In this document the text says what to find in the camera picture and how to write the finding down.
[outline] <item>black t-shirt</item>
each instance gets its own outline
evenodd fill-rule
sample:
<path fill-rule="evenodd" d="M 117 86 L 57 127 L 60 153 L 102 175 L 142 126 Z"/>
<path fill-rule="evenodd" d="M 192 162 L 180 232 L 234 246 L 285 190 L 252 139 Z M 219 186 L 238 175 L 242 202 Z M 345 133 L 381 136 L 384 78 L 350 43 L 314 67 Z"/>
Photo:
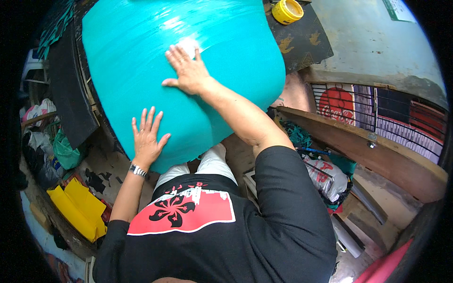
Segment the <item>black t-shirt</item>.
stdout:
<path fill-rule="evenodd" d="M 159 186 L 130 225 L 109 223 L 96 283 L 328 282 L 333 227 L 300 156 L 267 148 L 255 173 L 261 213 L 221 175 L 186 174 Z"/>

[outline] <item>wristwatch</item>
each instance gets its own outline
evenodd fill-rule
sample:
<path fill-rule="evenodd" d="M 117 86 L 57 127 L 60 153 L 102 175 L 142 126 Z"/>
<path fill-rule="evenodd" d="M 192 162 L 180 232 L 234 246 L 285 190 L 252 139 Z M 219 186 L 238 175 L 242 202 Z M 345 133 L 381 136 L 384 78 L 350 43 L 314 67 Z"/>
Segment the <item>wristwatch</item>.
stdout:
<path fill-rule="evenodd" d="M 134 173 L 135 175 L 139 175 L 139 176 L 142 176 L 143 178 L 146 177 L 146 172 L 143 171 L 140 167 L 138 167 L 137 165 L 135 164 L 130 164 L 130 167 L 129 167 L 129 171 L 131 171 L 132 173 Z"/>

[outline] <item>coca-cola sign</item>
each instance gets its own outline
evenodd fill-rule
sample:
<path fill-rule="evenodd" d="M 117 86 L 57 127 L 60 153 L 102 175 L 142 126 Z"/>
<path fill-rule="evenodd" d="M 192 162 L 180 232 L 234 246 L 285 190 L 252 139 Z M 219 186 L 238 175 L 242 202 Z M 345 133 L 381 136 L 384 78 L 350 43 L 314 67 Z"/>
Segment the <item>coca-cola sign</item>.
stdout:
<path fill-rule="evenodd" d="M 321 115 L 334 120 L 355 125 L 354 100 L 346 90 L 338 87 L 326 89 L 319 98 Z"/>

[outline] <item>rolled teal sheet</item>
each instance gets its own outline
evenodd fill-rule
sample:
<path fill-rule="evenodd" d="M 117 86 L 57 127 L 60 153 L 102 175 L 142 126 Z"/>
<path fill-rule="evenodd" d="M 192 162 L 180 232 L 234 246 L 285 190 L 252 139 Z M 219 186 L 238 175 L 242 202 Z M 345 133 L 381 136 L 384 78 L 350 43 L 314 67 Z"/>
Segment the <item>rolled teal sheet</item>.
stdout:
<path fill-rule="evenodd" d="M 164 112 L 169 142 L 150 170 L 195 159 L 233 131 L 198 96 L 163 87 L 176 77 L 164 52 L 197 43 L 211 76 L 265 110 L 283 91 L 285 67 L 261 0 L 99 0 L 82 20 L 82 42 L 101 106 L 129 159 L 132 117 Z"/>

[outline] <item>yellow folder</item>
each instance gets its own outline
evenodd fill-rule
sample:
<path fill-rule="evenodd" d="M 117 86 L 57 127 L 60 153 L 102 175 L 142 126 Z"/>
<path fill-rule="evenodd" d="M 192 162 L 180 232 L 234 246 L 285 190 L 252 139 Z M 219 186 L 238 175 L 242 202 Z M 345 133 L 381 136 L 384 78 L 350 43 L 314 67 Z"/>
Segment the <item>yellow folder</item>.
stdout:
<path fill-rule="evenodd" d="M 63 216 L 90 242 L 106 234 L 107 227 L 101 218 L 106 205 L 76 178 L 69 182 L 64 191 L 58 186 L 55 190 L 47 191 L 47 194 Z"/>

